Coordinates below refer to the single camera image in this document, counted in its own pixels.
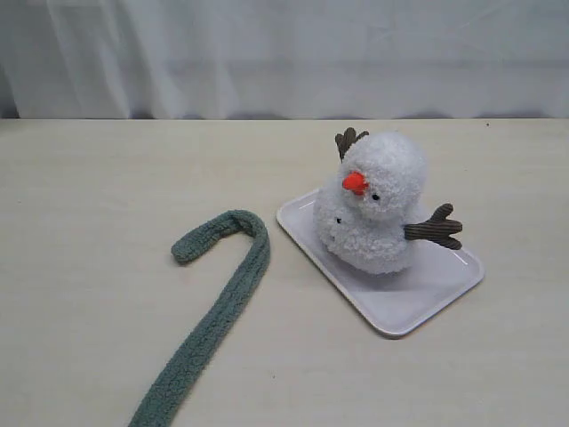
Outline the white plush snowman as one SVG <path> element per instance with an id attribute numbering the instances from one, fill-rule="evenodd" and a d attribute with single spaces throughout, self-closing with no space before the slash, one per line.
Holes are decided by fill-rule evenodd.
<path id="1" fill-rule="evenodd" d="M 445 202 L 421 207 L 427 159 L 400 132 L 359 132 L 350 126 L 334 137 L 339 166 L 317 192 L 313 218 L 325 249 L 363 272 L 407 270 L 421 241 L 460 250 L 461 222 Z"/>

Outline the white rectangular plastic tray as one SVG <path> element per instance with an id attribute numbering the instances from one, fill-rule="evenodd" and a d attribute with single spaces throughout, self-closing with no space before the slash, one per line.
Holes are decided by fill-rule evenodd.
<path id="1" fill-rule="evenodd" d="M 329 253 L 313 225 L 312 190 L 283 203 L 276 221 L 294 244 L 354 307 L 385 336 L 411 333 L 478 286 L 485 266 L 468 248 L 452 251 L 420 242 L 411 268 L 388 275 L 370 275 Z"/>

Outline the green fuzzy knitted scarf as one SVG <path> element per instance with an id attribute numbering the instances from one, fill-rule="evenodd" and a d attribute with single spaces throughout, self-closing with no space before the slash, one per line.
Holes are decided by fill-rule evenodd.
<path id="1" fill-rule="evenodd" d="M 212 307 L 173 353 L 134 412 L 131 426 L 169 426 L 184 399 L 194 388 L 215 352 L 236 323 L 265 275 L 271 248 L 268 229 L 256 214 L 244 209 L 227 210 L 188 231 L 171 247 L 173 259 L 187 265 L 212 249 L 220 240 L 237 233 L 252 239 Z"/>

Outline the white curtain backdrop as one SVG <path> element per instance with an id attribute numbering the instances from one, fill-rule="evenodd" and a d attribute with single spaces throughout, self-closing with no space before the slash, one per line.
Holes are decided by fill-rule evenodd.
<path id="1" fill-rule="evenodd" d="M 4 1 L 4 118 L 568 115 L 565 1 Z"/>

